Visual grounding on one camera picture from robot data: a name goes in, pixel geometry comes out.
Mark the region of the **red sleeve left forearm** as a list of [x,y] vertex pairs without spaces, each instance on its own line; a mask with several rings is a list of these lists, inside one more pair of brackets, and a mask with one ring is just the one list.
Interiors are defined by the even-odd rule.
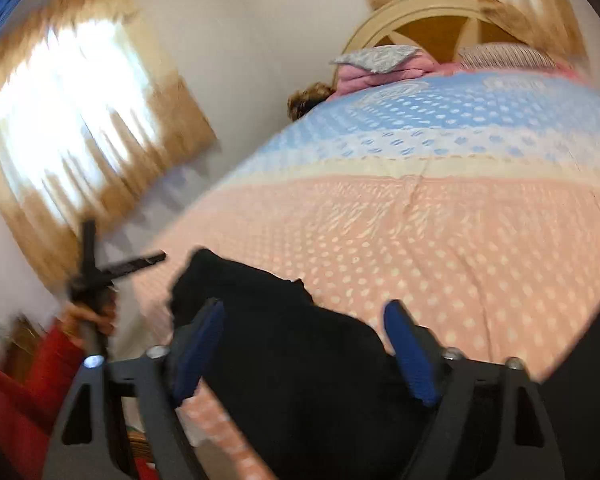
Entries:
[[0,370],[0,478],[42,477],[50,436],[83,359],[83,349],[57,322],[22,384]]

